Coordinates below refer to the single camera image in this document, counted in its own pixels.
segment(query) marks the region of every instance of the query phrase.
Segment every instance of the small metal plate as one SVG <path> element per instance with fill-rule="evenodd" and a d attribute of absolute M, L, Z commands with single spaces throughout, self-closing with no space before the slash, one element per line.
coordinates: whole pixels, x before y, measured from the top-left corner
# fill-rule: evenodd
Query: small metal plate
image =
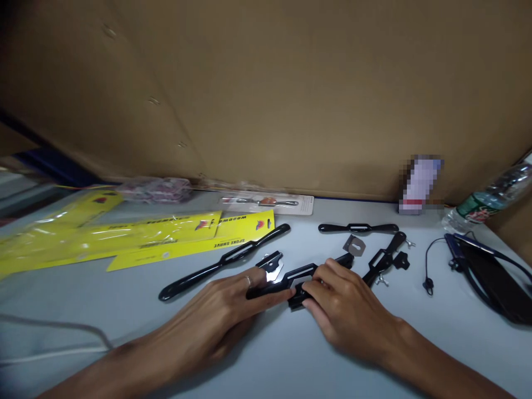
<path fill-rule="evenodd" d="M 361 257 L 366 249 L 366 244 L 360 238 L 351 235 L 344 244 L 344 251 L 349 252 L 354 257 Z"/>
<path fill-rule="evenodd" d="M 282 257 L 283 254 L 281 252 L 275 251 L 271 255 L 264 255 L 264 258 L 262 258 L 262 260 L 255 266 L 260 269 L 266 270 L 266 280 L 272 282 L 277 279 L 277 276 L 279 275 L 281 269 L 284 266 L 284 263 L 281 260 Z"/>

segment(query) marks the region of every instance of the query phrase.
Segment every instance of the plastic bottle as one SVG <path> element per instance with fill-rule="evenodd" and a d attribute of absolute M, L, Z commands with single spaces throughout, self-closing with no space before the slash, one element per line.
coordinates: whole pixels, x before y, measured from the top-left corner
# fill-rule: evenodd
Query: plastic bottle
<path fill-rule="evenodd" d="M 504 172 L 484 191 L 474 192 L 442 219 L 450 233 L 466 234 L 499 213 L 526 192 L 532 183 L 532 154 Z"/>

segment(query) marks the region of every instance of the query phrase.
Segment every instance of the white cable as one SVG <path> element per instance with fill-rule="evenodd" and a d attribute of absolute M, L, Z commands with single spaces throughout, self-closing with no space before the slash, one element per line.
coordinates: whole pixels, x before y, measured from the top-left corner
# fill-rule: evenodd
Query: white cable
<path fill-rule="evenodd" d="M 33 356 L 26 356 L 26 357 L 16 357 L 13 359 L 1 359 L 0 360 L 0 366 L 9 366 L 19 363 L 26 363 L 31 362 L 35 360 L 41 360 L 41 359 L 47 359 L 49 357 L 56 357 L 56 356 L 64 356 L 64 355 L 76 355 L 81 353 L 102 353 L 102 352 L 108 352 L 109 349 L 106 347 L 100 346 L 100 347 L 81 347 L 77 349 L 68 349 L 63 351 L 57 351 L 57 352 L 47 352 L 39 355 L 33 355 Z"/>
<path fill-rule="evenodd" d="M 36 319 L 27 319 L 21 318 L 13 315 L 0 314 L 0 320 L 6 321 L 8 323 L 14 324 L 26 324 L 30 326 L 42 326 L 50 328 L 59 328 L 59 329 L 70 329 L 70 330 L 81 330 L 88 333 L 96 335 L 104 344 L 104 346 L 96 347 L 79 347 L 76 349 L 66 349 L 59 350 L 54 352 L 46 352 L 38 355 L 26 356 L 26 357 L 15 357 L 13 359 L 0 359 L 0 366 L 9 366 L 13 364 L 26 363 L 35 360 L 47 359 L 49 357 L 64 356 L 64 355 L 75 355 L 81 353 L 102 353 L 108 352 L 113 349 L 111 341 L 107 338 L 105 333 L 91 325 L 79 324 L 79 323 L 64 323 L 60 321 L 47 321 L 47 320 L 36 320 Z"/>

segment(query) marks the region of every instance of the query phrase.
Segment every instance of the bottle label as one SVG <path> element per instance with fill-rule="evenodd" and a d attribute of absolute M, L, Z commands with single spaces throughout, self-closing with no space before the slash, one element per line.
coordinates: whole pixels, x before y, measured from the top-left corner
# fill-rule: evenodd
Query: bottle label
<path fill-rule="evenodd" d="M 468 222 L 482 224 L 488 220 L 491 215 L 499 213 L 500 209 L 491 208 L 491 206 L 488 206 L 475 198 L 474 194 L 471 194 L 467 200 L 456 207 L 456 211 Z"/>

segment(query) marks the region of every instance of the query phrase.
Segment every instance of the hand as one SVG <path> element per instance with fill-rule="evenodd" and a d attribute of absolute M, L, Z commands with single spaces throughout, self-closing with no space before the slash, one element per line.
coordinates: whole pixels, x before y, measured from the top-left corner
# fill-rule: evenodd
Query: hand
<path fill-rule="evenodd" d="M 400 331 L 406 323 L 382 306 L 358 274 L 335 260 L 318 267 L 303 289 L 314 297 L 303 305 L 340 351 L 383 366 L 402 343 Z"/>
<path fill-rule="evenodd" d="M 132 342 L 136 359 L 149 368 L 141 372 L 160 380 L 161 386 L 224 358 L 251 328 L 255 315 L 295 293 L 288 289 L 246 299 L 250 287 L 265 283 L 266 272 L 257 267 L 208 283 L 173 319 Z"/>

